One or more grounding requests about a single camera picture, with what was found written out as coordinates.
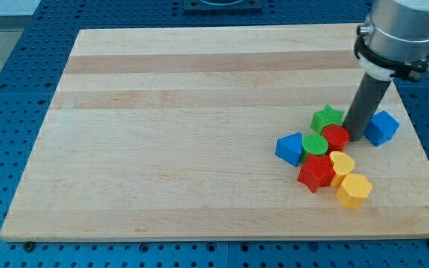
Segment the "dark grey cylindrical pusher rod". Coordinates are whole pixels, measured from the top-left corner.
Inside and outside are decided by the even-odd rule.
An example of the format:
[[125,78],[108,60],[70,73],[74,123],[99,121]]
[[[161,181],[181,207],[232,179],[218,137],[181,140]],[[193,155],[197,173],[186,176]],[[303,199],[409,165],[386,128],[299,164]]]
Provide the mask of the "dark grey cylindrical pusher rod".
[[358,141],[363,136],[389,85],[390,81],[364,74],[343,122],[350,141]]

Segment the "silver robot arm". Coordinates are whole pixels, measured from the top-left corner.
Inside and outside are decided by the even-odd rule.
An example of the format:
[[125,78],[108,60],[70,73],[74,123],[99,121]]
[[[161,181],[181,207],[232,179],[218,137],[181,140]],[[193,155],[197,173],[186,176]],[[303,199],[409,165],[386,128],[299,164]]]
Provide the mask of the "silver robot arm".
[[358,25],[354,54],[364,76],[343,126],[359,140],[393,79],[420,81],[429,70],[429,0],[376,0]]

